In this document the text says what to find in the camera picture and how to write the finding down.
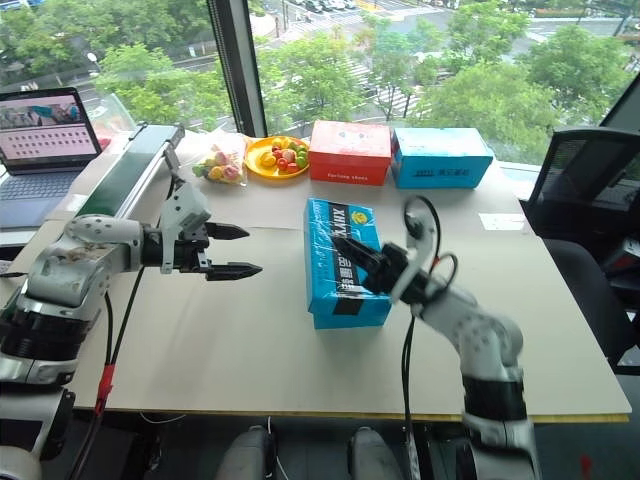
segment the blue tissue box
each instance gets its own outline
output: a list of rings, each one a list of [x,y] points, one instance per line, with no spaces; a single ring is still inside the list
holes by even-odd
[[[372,327],[384,324],[391,303],[362,287],[366,272],[344,258],[332,235],[353,238],[380,250],[373,210],[309,199],[304,211],[307,300],[315,328]]]
[[[391,151],[398,188],[474,188],[493,158],[475,128],[396,128]]]

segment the red box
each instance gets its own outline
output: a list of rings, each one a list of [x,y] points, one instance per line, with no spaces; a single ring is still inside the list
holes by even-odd
[[[391,161],[386,125],[316,120],[309,146],[312,180],[383,185]]]

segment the laptop keyboard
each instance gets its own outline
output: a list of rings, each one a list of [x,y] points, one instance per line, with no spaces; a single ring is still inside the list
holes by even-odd
[[[10,177],[0,185],[0,200],[64,196],[77,176],[78,172],[64,172]]]

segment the white paper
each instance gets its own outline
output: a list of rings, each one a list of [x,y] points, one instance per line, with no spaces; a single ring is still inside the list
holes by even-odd
[[[479,213],[485,230],[522,230],[525,217],[521,213]]]

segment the glass window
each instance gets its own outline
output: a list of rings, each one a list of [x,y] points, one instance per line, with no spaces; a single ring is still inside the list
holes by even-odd
[[[74,86],[98,135],[235,130],[206,0],[0,1],[3,91]]]
[[[554,127],[599,124],[637,75],[635,5],[265,0],[251,9],[269,133],[476,127],[499,160],[539,165]]]

